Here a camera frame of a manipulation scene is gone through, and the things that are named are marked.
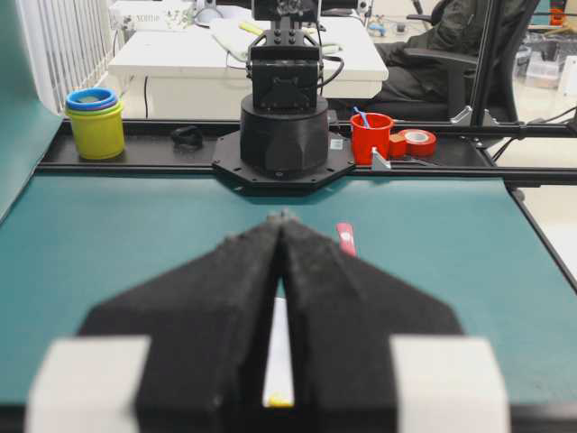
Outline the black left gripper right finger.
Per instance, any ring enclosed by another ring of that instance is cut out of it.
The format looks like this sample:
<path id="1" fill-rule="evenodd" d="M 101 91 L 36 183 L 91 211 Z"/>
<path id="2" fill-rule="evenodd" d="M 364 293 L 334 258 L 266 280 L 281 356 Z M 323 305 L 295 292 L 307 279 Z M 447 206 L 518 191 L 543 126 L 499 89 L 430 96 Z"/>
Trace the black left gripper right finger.
<path id="1" fill-rule="evenodd" d="M 306 432 L 393 432 L 398 402 L 389 339 L 460 335 L 453 309 L 332 239 L 281 227 L 295 397 Z"/>

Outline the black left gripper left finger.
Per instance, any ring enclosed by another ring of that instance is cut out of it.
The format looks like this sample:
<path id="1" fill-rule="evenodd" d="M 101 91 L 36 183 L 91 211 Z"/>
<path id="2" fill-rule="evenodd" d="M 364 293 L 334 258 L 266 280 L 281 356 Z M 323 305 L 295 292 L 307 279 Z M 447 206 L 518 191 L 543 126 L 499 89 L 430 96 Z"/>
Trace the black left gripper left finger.
<path id="1" fill-rule="evenodd" d="M 279 279 L 266 222 L 95 305 L 81 336 L 146 335 L 136 396 L 144 432 L 244 432 L 259 408 Z"/>

